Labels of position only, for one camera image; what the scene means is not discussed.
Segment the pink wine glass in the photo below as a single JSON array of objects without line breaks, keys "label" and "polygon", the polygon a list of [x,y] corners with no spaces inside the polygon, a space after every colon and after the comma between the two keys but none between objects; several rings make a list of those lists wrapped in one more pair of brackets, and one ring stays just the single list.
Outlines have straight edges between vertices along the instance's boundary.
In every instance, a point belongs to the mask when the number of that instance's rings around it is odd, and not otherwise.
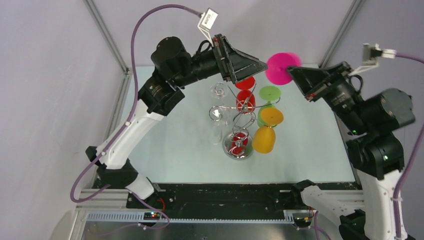
[{"label": "pink wine glass", "polygon": [[271,56],[267,61],[268,69],[265,71],[267,79],[274,85],[283,86],[292,81],[287,72],[288,67],[300,67],[302,61],[293,52],[280,52]]}]

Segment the red wine glass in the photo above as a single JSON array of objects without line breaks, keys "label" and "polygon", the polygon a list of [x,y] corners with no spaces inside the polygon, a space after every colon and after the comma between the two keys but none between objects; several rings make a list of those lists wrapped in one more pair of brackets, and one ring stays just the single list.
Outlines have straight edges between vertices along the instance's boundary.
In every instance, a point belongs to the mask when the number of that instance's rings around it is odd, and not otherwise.
[{"label": "red wine glass", "polygon": [[256,98],[252,92],[256,80],[253,76],[238,82],[235,87],[239,89],[236,95],[236,110],[238,112],[252,113],[256,108]]}]

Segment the green wine glass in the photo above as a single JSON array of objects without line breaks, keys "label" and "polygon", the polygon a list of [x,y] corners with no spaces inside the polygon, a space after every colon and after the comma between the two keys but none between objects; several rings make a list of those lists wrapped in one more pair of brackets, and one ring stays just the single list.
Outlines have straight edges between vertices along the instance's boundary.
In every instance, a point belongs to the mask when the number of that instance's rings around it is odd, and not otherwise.
[{"label": "green wine glass", "polygon": [[276,86],[264,86],[259,90],[259,97],[266,101],[266,104],[259,108],[256,119],[258,127],[262,127],[265,123],[261,117],[262,111],[267,108],[275,108],[275,103],[281,99],[281,90]]}]

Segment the clear wine glass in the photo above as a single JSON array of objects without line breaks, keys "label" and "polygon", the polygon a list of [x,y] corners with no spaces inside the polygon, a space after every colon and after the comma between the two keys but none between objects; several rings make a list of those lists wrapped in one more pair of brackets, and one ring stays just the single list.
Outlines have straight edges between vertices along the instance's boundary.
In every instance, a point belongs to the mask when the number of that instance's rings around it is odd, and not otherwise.
[{"label": "clear wine glass", "polygon": [[218,117],[218,115],[222,115],[222,117],[224,117],[224,115],[227,114],[226,101],[230,93],[228,85],[223,82],[216,83],[211,86],[210,92],[211,96],[217,100],[217,102],[213,105],[212,113],[216,117]]}]

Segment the clear champagne flute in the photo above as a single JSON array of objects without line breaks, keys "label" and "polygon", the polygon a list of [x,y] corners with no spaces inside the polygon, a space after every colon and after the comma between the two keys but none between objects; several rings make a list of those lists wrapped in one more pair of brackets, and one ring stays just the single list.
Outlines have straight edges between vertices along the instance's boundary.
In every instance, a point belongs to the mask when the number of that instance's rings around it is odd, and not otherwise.
[{"label": "clear champagne flute", "polygon": [[209,113],[210,117],[210,128],[209,128],[209,142],[213,145],[218,145],[223,137],[223,131],[221,126],[222,114],[218,109],[212,110]]}]

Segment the orange wine glass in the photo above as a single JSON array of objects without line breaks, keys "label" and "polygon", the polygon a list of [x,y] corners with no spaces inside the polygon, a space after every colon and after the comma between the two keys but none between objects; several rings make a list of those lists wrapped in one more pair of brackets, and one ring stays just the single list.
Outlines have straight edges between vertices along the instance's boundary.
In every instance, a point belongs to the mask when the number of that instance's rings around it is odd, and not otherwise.
[{"label": "orange wine glass", "polygon": [[276,108],[267,107],[260,112],[259,116],[262,126],[255,132],[252,147],[258,153],[268,154],[273,150],[276,142],[274,127],[283,122],[284,115]]}]

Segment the chrome wine glass rack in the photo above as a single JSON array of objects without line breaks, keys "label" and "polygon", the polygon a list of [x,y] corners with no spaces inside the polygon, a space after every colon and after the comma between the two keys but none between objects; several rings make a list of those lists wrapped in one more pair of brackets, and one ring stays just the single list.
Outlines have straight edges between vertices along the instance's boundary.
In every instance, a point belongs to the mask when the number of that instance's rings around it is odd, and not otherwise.
[{"label": "chrome wine glass rack", "polygon": [[[249,158],[254,152],[257,152],[252,146],[253,137],[260,128],[257,125],[257,115],[260,107],[264,106],[267,102],[265,101],[262,105],[256,104],[253,112],[238,112],[236,109],[236,96],[238,93],[234,93],[229,86],[228,88],[229,94],[226,98],[225,107],[227,114],[222,117],[220,124],[222,128],[222,148],[224,153],[230,158],[244,160]],[[213,106],[208,111],[209,118],[212,108]]]}]

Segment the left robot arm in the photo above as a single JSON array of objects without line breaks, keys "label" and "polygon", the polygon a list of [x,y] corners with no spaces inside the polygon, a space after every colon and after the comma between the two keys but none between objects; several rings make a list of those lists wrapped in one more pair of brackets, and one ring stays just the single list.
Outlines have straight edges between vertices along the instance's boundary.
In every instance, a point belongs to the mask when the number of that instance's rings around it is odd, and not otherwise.
[{"label": "left robot arm", "polygon": [[149,130],[184,99],[183,89],[218,74],[237,84],[268,68],[265,62],[232,47],[221,34],[194,55],[178,37],[166,37],[150,58],[154,71],[143,86],[136,88],[128,118],[101,145],[85,151],[104,183],[129,190],[145,208],[156,206],[158,194],[150,180],[135,170],[129,156]]}]

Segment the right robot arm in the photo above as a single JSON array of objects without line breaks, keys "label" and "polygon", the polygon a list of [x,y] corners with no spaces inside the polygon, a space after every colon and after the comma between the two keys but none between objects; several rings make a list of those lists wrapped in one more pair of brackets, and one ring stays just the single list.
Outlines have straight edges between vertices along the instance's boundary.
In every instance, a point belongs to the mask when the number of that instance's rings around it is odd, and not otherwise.
[{"label": "right robot arm", "polygon": [[352,85],[356,78],[347,62],[328,68],[287,68],[304,98],[324,100],[348,128],[348,160],[356,170],[364,209],[344,206],[317,184],[303,180],[291,188],[291,204],[306,206],[338,227],[344,240],[409,240],[402,219],[400,183],[406,173],[404,149],[394,131],[413,124],[410,95],[388,88],[368,99]]}]

